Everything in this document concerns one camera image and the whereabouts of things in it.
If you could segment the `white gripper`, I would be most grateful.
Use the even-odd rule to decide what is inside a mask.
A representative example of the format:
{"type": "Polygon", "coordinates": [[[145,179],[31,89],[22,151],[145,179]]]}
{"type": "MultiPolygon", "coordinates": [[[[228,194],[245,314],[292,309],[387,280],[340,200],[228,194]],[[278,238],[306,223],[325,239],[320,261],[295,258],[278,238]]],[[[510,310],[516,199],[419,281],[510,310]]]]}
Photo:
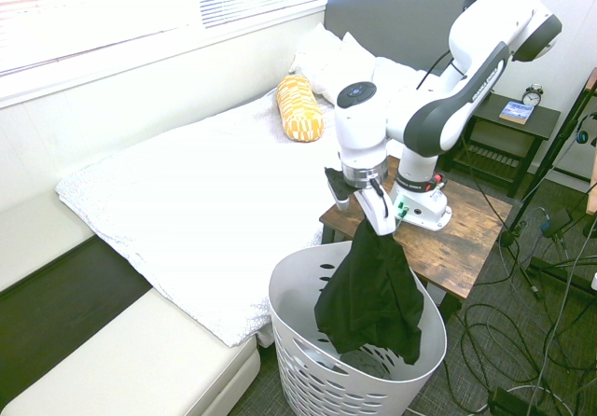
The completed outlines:
{"type": "Polygon", "coordinates": [[[380,193],[374,187],[359,189],[355,197],[377,235],[392,235],[396,231],[396,211],[383,188],[380,193]]]}

